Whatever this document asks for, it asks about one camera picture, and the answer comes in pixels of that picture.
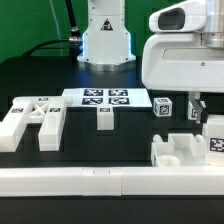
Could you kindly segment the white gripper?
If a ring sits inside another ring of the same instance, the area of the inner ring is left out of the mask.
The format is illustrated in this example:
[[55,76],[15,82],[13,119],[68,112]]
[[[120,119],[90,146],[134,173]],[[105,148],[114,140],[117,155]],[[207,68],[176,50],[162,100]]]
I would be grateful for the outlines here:
[[188,91],[200,123],[199,92],[224,92],[224,49],[203,47],[198,33],[155,34],[144,46],[142,82],[152,90]]

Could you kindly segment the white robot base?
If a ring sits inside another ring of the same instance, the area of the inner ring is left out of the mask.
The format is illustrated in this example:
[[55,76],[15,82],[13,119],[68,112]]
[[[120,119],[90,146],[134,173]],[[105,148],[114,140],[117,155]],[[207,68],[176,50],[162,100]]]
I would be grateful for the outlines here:
[[132,68],[136,57],[125,27],[125,0],[88,0],[88,27],[82,40],[80,67],[102,72]]

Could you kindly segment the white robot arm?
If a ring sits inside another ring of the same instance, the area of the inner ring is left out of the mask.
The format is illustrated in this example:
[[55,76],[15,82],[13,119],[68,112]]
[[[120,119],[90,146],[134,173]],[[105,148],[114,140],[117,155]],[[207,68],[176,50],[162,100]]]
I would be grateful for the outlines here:
[[186,91],[202,117],[202,92],[224,92],[224,0],[184,0],[153,13],[142,56],[151,90]]

